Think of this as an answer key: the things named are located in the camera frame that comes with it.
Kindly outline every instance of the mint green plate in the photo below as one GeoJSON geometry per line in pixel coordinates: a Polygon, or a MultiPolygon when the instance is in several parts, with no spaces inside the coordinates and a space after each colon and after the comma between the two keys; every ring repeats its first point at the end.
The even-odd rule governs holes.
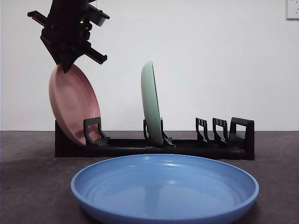
{"type": "Polygon", "coordinates": [[[142,69],[141,93],[149,136],[157,145],[162,145],[160,111],[152,61],[147,62],[142,69]]]}

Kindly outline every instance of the dish rack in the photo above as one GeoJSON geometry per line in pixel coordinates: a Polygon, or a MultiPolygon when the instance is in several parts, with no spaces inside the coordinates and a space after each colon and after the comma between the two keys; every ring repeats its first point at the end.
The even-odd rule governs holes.
{"type": "Polygon", "coordinates": [[[254,160],[254,121],[232,118],[228,134],[226,120],[213,118],[214,139],[208,137],[207,121],[196,118],[197,139],[172,139],[163,130],[163,145],[157,146],[147,132],[146,120],[143,120],[144,139],[112,139],[102,130],[101,117],[83,121],[85,146],[77,146],[62,131],[55,121],[55,157],[119,157],[134,154],[183,154],[210,159],[254,160]],[[88,127],[97,125],[100,136],[94,141],[89,136],[88,127]],[[246,127],[245,137],[237,135],[236,126],[246,127]],[[223,138],[216,131],[216,126],[223,128],[223,138]]]}

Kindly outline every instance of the gray table surface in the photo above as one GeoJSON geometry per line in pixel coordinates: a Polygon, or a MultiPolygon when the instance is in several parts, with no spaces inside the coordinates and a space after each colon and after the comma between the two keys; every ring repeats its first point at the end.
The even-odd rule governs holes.
{"type": "MultiPolygon", "coordinates": [[[[113,138],[142,132],[107,132],[113,138]]],[[[167,132],[195,138],[195,132],[167,132]]],[[[299,224],[299,132],[256,132],[255,161],[227,161],[252,174],[257,201],[235,224],[299,224]]],[[[70,189],[82,168],[107,159],[55,158],[54,132],[1,132],[2,224],[98,224],[79,207],[70,189]]]]}

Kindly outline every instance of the white wall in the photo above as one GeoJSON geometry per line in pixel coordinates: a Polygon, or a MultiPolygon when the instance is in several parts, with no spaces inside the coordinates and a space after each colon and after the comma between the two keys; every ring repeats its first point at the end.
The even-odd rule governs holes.
{"type": "MultiPolygon", "coordinates": [[[[50,0],[1,1],[1,129],[54,130],[48,83],[55,63],[27,17],[50,0]]],[[[78,65],[100,103],[104,130],[142,130],[140,73],[154,63],[166,130],[195,117],[253,119],[256,130],[299,130],[299,21],[285,0],[99,0],[111,19],[93,26],[98,65],[78,65]]]]}

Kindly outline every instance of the pink plate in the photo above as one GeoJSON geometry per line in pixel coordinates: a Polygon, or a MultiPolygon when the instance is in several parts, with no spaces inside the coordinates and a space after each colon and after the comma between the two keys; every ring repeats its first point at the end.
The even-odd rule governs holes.
{"type": "MultiPolygon", "coordinates": [[[[59,64],[50,78],[49,97],[56,121],[65,135],[77,145],[85,145],[83,120],[100,117],[97,97],[87,77],[76,65],[64,73],[59,64]]],[[[89,127],[89,135],[93,140],[99,138],[96,125],[89,127]]]]}

